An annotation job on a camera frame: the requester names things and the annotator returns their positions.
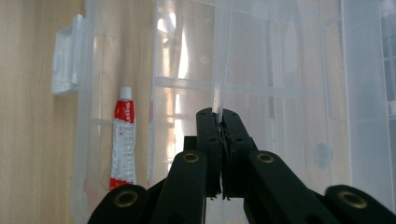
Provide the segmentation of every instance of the wooden surface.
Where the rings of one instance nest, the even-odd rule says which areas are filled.
[[[77,96],[53,96],[56,32],[83,0],[0,0],[0,223],[72,223]]]

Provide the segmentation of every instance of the plastic latch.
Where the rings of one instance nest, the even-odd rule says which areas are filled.
[[[77,15],[73,24],[56,34],[52,59],[52,93],[55,95],[78,91],[82,73],[83,50],[86,44],[86,21]]]

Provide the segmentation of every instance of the red and white tube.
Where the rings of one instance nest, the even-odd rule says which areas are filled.
[[[136,183],[134,167],[135,118],[132,89],[121,87],[114,111],[113,152],[110,187]]]

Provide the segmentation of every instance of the clear plastic container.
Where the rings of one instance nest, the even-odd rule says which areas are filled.
[[[386,63],[384,72],[383,45],[394,10],[384,2],[394,1],[158,0],[152,97],[141,103],[147,115],[136,115],[147,121],[147,128],[137,126],[145,151],[139,156],[148,163],[138,184],[166,177],[184,136],[196,135],[197,111],[224,107],[240,115],[260,150],[278,154],[312,190],[347,184],[393,210],[389,134],[396,129],[388,101],[395,100],[395,74],[386,75]],[[125,76],[133,71],[130,41],[144,41],[126,32],[139,32],[134,3],[87,0],[87,10],[73,176],[77,223],[107,193],[118,87],[136,90],[138,79]],[[208,200],[206,211],[206,223],[247,222],[241,200]]]

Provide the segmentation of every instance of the printed label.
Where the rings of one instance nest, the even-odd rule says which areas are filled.
[[[110,190],[136,183],[134,168],[134,102],[118,101],[113,126]]]

